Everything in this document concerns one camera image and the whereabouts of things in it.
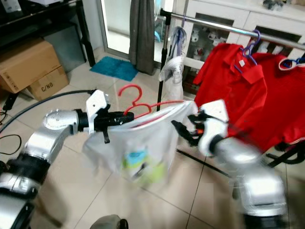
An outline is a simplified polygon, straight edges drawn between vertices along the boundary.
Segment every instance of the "black table leg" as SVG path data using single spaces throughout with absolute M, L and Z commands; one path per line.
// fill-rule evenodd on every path
M 89 61 L 90 67 L 95 65 L 95 58 L 93 54 L 93 49 L 90 43 L 90 38 L 89 38 L 89 31 L 88 31 L 88 26 L 85 18 L 85 12 L 84 12 L 84 7 L 82 4 L 82 1 L 78 1 L 76 3 L 76 13 L 77 13 L 77 18 L 80 24 L 81 28 L 81 42 L 86 48 L 86 53 L 87 53 L 87 58 Z

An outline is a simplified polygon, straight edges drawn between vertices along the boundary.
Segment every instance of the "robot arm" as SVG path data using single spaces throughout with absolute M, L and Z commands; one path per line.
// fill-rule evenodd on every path
M 234 194 L 244 214 L 247 228 L 283 228 L 280 216 L 286 213 L 284 185 L 281 178 L 262 160 L 257 148 L 227 136 L 228 115 L 222 100 L 204 104 L 190 121 L 203 129 L 188 133 L 181 123 L 172 122 L 178 133 L 197 145 L 199 151 L 214 156 L 235 183 Z
M 0 173 L 0 228 L 27 229 L 34 205 L 31 203 L 42 186 L 64 140 L 80 131 L 102 131 L 109 142 L 107 127 L 134 119 L 133 113 L 109 113 L 108 96 L 95 91 L 86 101 L 86 112 L 56 110 L 48 113 L 40 128 L 24 145 L 16 159 L 7 162 Z

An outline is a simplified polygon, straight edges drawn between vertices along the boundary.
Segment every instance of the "black stand pole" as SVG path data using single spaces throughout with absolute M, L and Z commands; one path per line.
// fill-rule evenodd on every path
M 163 43 L 163 48 L 162 48 L 162 57 L 161 57 L 161 70 L 165 65 L 166 62 L 166 57 L 167 57 L 167 41 L 168 41 L 168 35 L 169 35 L 169 30 L 170 30 L 170 25 L 171 25 L 171 13 L 164 11 L 161 9 L 160 15 L 166 17 L 165 20 L 165 35 L 164 35 L 164 43 Z M 158 103 L 161 102 L 162 99 L 162 89 L 163 89 L 163 81 L 159 82 L 159 91 L 158 91 Z

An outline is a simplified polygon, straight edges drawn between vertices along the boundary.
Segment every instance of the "metal rail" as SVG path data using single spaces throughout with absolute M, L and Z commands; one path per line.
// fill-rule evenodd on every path
M 201 20 L 201 19 L 191 18 L 191 17 L 183 16 L 181 14 L 176 14 L 176 13 L 163 11 L 161 13 L 161 15 L 163 15 L 163 16 L 170 15 L 172 18 L 177 18 L 177 19 L 185 20 L 185 21 L 192 22 L 192 23 L 195 23 L 195 24 L 203 25 L 203 26 L 206 26 L 206 27 L 209 27 L 209 28 L 224 30 L 224 31 L 228 31 L 228 32 L 234 32 L 234 33 L 238 33 L 238 34 L 242 34 L 242 35 L 246 35 L 246 36 L 250 36 L 250 37 L 257 38 L 257 36 L 258 36 L 255 32 L 252 32 L 252 31 L 238 29 L 238 28 L 235 28 L 235 27 L 232 27 L 232 26 L 227 26 L 227 25 L 223 25 L 223 24 L 219 24 L 219 23 L 215 23 L 215 22 L 210 22 L 210 21 L 204 21 L 204 20 Z M 285 39 L 282 39 L 282 38 L 269 36 L 269 35 L 261 33 L 261 39 L 264 40 L 264 41 L 273 42 L 273 43 L 280 44 L 280 45 L 283 45 L 283 46 L 287 46 L 287 47 L 291 47 L 291 48 L 297 48 L 297 49 L 305 51 L 305 45 L 299 44 L 299 43 L 296 43 L 296 42 L 291 42 L 291 41 L 288 41 L 288 40 L 285 40 Z

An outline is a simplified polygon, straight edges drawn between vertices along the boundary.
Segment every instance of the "red polo shirt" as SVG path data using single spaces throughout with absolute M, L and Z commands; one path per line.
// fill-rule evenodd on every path
M 250 137 L 264 151 L 281 141 L 301 140 L 305 137 L 305 64 L 281 71 L 278 65 L 284 56 L 255 53 L 253 57 L 263 68 L 268 94 Z
M 267 96 L 262 67 L 243 57 L 241 48 L 237 44 L 219 44 L 194 79 L 194 84 L 201 83 L 195 97 L 198 107 L 214 100 L 224 100 L 229 120 L 237 127 L 228 130 L 231 136 L 236 130 L 249 131 L 256 123 Z

